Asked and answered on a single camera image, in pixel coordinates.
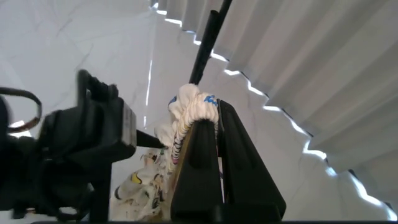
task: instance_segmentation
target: wire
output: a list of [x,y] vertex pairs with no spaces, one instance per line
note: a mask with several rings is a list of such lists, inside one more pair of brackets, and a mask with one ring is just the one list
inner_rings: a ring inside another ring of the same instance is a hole
[[31,92],[26,91],[26,90],[19,90],[19,89],[14,89],[14,88],[8,88],[8,87],[0,87],[0,94],[3,95],[9,95],[9,96],[21,96],[24,98],[28,98],[33,100],[36,105],[37,105],[37,114],[36,117],[34,117],[32,120],[27,122],[26,124],[23,124],[19,127],[8,127],[8,133],[19,133],[23,131],[28,131],[35,127],[39,122],[42,117],[42,102]]

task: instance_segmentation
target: colorful printed cloth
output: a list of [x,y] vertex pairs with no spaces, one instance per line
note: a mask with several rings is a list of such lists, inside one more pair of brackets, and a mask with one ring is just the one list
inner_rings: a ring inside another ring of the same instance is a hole
[[133,172],[112,194],[110,219],[117,221],[170,220],[171,192],[182,143],[195,121],[208,119],[218,129],[217,100],[196,85],[182,86],[169,103],[171,124],[155,128],[166,149],[150,149],[144,167]]

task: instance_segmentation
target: white curtain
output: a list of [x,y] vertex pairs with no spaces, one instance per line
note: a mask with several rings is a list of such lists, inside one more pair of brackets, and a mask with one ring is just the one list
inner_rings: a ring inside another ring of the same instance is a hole
[[[219,0],[159,0],[201,40]],[[398,1],[235,0],[214,53],[285,110],[336,170],[398,208]]]

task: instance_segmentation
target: marble floor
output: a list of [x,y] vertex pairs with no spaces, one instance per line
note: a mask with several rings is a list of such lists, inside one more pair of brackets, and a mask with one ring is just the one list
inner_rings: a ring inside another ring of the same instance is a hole
[[[153,134],[168,120],[167,103],[189,80],[199,46],[193,35],[148,8],[148,1],[0,1],[1,85],[35,93],[44,113],[75,104],[75,72],[87,69],[117,84],[137,115],[137,128]],[[379,220],[391,214],[367,196],[349,173],[335,174],[322,152],[308,152],[307,136],[238,72],[214,55],[199,87],[232,104],[287,202],[284,220]],[[33,104],[7,98],[14,121],[35,114]],[[31,131],[36,135],[38,128]],[[145,149],[113,165],[114,189],[143,166]],[[1,223],[30,223],[28,217]]]

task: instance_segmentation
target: crumpled cloth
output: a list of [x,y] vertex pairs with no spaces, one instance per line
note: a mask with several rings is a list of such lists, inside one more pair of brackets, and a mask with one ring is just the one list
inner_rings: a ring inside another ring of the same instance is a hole
[[165,149],[149,149],[143,155],[144,167],[133,172],[112,193],[110,220],[170,220],[170,204],[175,187],[173,174],[180,158],[183,140],[195,121],[207,119],[218,129],[217,100],[200,93],[196,85],[182,86],[170,101],[171,123],[155,128],[155,136]]

